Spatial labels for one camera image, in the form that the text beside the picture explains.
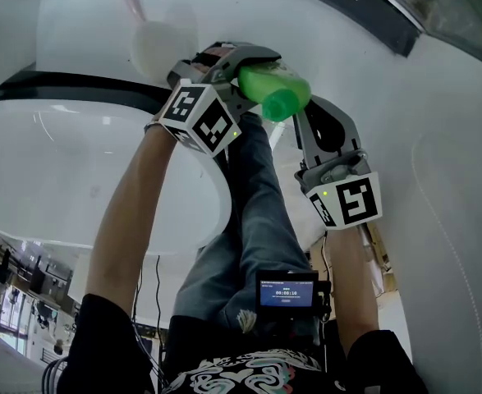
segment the ripped jeans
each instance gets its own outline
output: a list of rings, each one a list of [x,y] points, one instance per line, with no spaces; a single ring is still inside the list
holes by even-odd
[[[275,323],[255,321],[258,270],[310,271],[291,227],[261,118],[241,117],[242,134],[228,146],[222,170],[232,193],[224,232],[204,247],[177,294],[173,315],[271,336]],[[296,320],[297,336],[318,340],[317,320]]]

